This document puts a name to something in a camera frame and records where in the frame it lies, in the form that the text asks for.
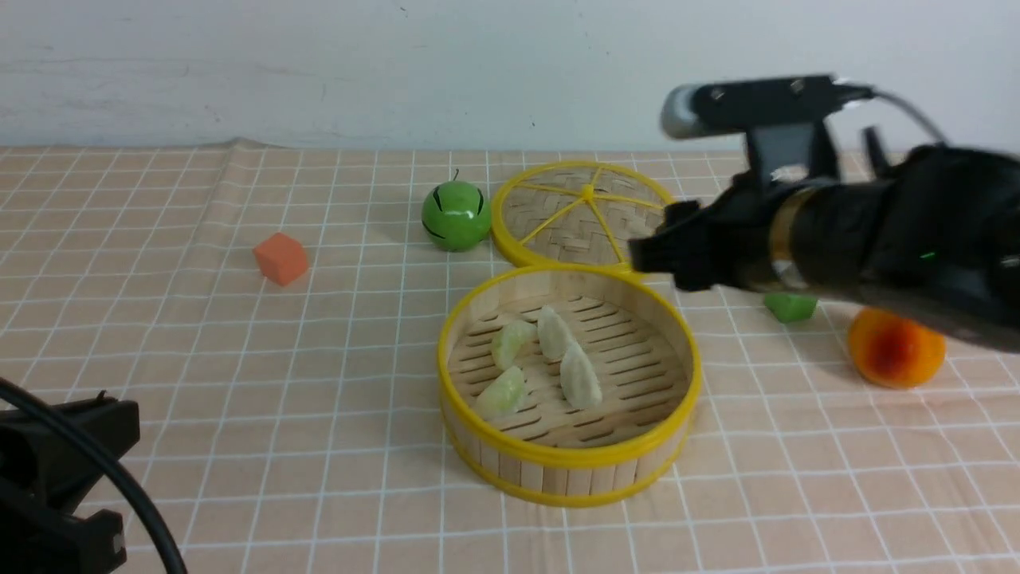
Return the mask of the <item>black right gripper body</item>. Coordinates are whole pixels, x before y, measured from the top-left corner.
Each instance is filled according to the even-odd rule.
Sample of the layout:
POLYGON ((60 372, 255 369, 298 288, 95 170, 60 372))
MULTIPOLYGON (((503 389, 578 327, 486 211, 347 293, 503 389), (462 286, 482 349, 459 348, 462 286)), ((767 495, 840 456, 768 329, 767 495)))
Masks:
POLYGON ((675 201, 653 233, 628 240, 630 268, 645 275, 665 273, 681 292, 788 291, 771 255, 770 231, 781 204, 797 191, 790 182, 733 179, 706 206, 675 201))

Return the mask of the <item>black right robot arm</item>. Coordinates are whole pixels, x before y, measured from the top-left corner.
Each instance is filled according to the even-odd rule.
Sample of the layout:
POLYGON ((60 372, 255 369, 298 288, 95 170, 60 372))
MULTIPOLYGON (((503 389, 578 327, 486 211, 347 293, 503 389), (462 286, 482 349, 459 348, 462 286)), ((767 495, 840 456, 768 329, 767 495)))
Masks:
POLYGON ((866 131, 873 179, 842 182, 821 160, 783 181, 749 151, 717 200, 666 207, 628 241, 631 268, 678 290, 790 292, 888 310, 956 340, 1016 353, 1016 157, 934 143, 900 163, 866 131))

